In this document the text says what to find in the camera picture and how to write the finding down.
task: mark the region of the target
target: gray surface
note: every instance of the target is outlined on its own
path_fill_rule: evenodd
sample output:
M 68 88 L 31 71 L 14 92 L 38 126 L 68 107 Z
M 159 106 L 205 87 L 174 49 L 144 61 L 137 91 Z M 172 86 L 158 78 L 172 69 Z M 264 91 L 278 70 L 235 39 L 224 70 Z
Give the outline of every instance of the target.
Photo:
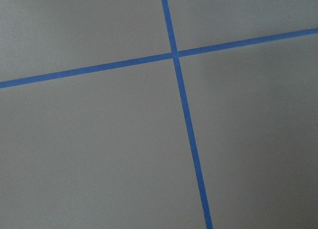
M 1 89 L 1 229 L 193 229 L 172 61 Z
M 317 228 L 317 46 L 181 59 L 215 229 Z
M 318 0 L 168 1 L 179 50 L 318 26 Z
M 0 0 L 0 81 L 169 51 L 160 0 Z

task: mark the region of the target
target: blue line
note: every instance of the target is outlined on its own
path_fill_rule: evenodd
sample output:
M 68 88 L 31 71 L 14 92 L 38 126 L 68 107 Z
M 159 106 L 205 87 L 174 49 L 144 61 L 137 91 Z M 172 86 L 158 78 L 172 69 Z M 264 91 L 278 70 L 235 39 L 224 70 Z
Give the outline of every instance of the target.
M 127 67 L 132 65 L 138 65 L 138 64 L 151 63 L 151 62 L 156 62 L 156 61 L 161 61 L 161 60 L 166 60 L 171 58 L 172 58 L 171 53 L 159 54 L 159 55 L 153 55 L 153 56 L 142 57 L 137 59 L 130 59 L 130 60 L 124 60 L 124 61 L 119 61 L 114 63 L 85 67 L 80 69 L 67 70 L 67 71 L 62 71 L 57 73 L 30 76 L 30 77 L 0 82 L 0 88 L 24 85 L 24 84 L 29 84 L 29 83 L 39 82 L 39 81 L 47 81 L 47 80 L 52 80 L 57 78 L 68 77 L 68 76 L 88 74 L 88 73 L 122 68 L 122 67 Z
M 165 23 L 166 23 L 166 27 L 167 27 L 167 31 L 168 31 L 168 37 L 169 37 L 169 41 L 170 41 L 170 47 L 171 47 L 171 53 L 172 53 L 175 74 L 176 74 L 178 87 L 179 87 L 179 93 L 180 93 L 180 97 L 181 97 L 183 115 L 184 115 L 184 119 L 185 119 L 186 128 L 188 131 L 188 137 L 189 137 L 192 159 L 193 159 L 194 168 L 195 168 L 195 174 L 197 177 L 199 191 L 200 191 L 200 197 L 201 197 L 201 203 L 202 203 L 203 212 L 204 212 L 205 224 L 206 224 L 207 229 L 213 229 L 208 198 L 207 198 L 207 194 L 205 191 L 203 174 L 202 174 L 202 170 L 201 170 L 199 154 L 198 154 L 197 145 L 196 145 L 195 137 L 194 137 L 194 131 L 193 131 L 192 120 L 191 120 L 191 115 L 190 115 L 190 110 L 189 110 L 189 104 L 188 104 L 187 95 L 186 95 L 185 86 L 184 86 L 184 81 L 183 81 L 183 76 L 182 76 L 182 70 L 181 70 L 181 65 L 180 65 L 180 60 L 179 60 L 179 53 L 177 50 L 177 45 L 176 45 L 173 26 L 172 26 L 172 20 L 171 20 L 169 6 L 168 6 L 168 0 L 161 0 L 161 2 L 162 2 L 163 12 L 164 12 Z
M 305 30 L 294 31 L 289 33 L 275 34 L 275 35 L 269 35 L 269 36 L 264 36 L 259 38 L 245 39 L 245 40 L 234 41 L 230 43 L 216 44 L 216 45 L 210 45 L 206 47 L 183 50 L 183 51 L 179 51 L 179 56 L 185 57 L 189 55 L 214 52 L 214 51 L 218 51 L 222 49 L 237 48 L 237 47 L 253 45 L 253 44 L 260 44 L 260 43 L 265 43 L 265 42 L 270 42 L 275 40 L 296 38 L 296 37 L 301 37 L 301 36 L 311 35 L 311 34 L 318 34 L 318 28 L 305 29 Z

